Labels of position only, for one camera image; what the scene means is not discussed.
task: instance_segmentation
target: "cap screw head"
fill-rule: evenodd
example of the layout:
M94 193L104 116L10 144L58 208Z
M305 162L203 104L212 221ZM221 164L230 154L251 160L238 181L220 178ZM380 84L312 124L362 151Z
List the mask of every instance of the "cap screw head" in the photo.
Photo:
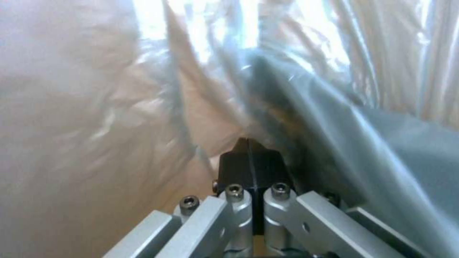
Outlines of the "cap screw head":
M216 179L212 180L212 192L217 193L218 191L218 181Z
M285 201L290 198L290 187L285 183L275 183L271 186L271 194L275 200Z
M180 200L179 206L182 215L190 216L199 207L199 199L194 195L185 196Z
M240 202L244 199L244 188L239 184L231 184L225 188L226 200Z

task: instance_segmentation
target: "translucent plastic sheet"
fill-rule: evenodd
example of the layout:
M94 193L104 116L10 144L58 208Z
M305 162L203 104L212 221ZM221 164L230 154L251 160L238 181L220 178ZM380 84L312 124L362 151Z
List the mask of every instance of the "translucent plastic sheet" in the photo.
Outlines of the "translucent plastic sheet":
M250 136L291 165L314 160L317 185L432 256L459 257L458 12L2 1L0 256L100 256L152 209L210 190L218 155Z

